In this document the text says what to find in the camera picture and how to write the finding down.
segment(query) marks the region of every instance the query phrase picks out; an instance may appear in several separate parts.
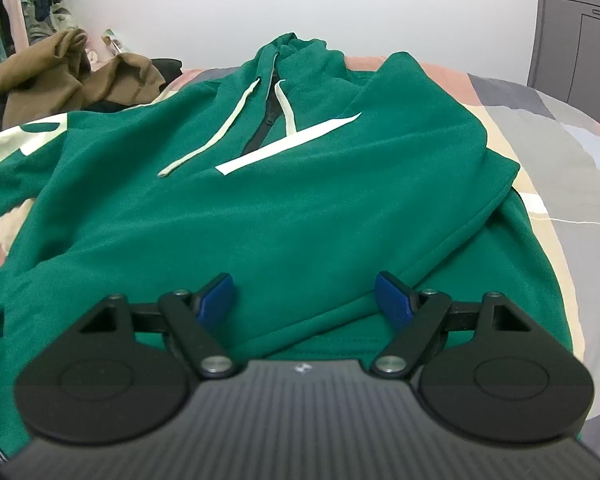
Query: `green shirt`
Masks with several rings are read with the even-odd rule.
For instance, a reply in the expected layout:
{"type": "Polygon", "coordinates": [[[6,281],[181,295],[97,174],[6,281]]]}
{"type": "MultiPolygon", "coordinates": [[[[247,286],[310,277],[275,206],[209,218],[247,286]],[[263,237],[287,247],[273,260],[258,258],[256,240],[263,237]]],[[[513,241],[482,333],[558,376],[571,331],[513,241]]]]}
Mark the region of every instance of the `green shirt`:
{"type": "Polygon", "coordinates": [[[17,374],[110,292],[154,301],[229,272],[237,304],[215,335],[234,358],[368,364],[394,336],[373,297],[388,270],[457,300],[499,290],[570,348],[511,189],[518,165],[406,53],[352,72],[324,42],[287,34],[159,104],[63,117],[24,128],[55,132],[27,155],[0,157],[0,215],[36,197],[0,268],[8,454],[27,440],[17,374]],[[285,114],[245,160],[274,68],[285,114]]]}

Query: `gray door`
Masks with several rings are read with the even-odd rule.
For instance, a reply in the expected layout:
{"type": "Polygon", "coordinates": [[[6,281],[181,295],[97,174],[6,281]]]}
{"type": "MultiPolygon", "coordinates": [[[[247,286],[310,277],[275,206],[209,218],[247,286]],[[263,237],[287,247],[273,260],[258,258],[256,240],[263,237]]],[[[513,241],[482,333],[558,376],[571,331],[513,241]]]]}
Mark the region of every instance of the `gray door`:
{"type": "Polygon", "coordinates": [[[600,122],[600,0],[539,0],[529,86],[600,122]]]}

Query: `white wall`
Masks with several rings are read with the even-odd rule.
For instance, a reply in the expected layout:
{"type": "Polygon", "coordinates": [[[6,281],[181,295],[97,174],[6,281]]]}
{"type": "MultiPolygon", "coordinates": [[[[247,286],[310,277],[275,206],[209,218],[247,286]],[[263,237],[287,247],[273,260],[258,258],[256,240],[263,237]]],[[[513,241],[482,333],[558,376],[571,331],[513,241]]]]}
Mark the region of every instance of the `white wall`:
{"type": "Polygon", "coordinates": [[[94,36],[188,68],[238,65],[280,34],[350,56],[418,60],[526,84],[538,0],[65,0],[94,36]]]}

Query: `patterned bedding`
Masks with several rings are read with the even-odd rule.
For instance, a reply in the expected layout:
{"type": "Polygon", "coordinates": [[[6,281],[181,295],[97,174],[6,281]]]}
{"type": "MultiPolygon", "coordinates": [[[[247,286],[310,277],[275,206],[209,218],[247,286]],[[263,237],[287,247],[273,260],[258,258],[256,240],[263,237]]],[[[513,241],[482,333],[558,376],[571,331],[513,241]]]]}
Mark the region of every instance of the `patterned bedding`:
{"type": "MultiPolygon", "coordinates": [[[[352,70],[377,70],[385,57],[347,57],[352,70]]],[[[421,64],[427,75],[474,114],[488,147],[520,163],[514,188],[562,291],[574,354],[593,375],[596,397],[582,430],[600,455],[600,124],[532,88],[421,64]]],[[[187,84],[234,69],[185,70],[155,102],[187,84]]],[[[0,266],[33,200],[0,218],[0,266]]]]}

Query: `ribbed gray surface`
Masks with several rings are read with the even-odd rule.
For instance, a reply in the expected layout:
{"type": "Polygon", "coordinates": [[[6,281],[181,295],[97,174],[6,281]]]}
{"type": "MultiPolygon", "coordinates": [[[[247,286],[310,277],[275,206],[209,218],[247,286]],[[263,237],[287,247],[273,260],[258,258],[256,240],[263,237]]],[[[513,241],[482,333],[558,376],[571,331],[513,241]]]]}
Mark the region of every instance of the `ribbed gray surface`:
{"type": "Polygon", "coordinates": [[[410,388],[356,361],[258,361],[206,382],[154,433],[109,448],[33,441],[2,468],[13,480],[369,480],[600,478],[574,440],[535,450],[468,442],[432,422],[410,388]]]}

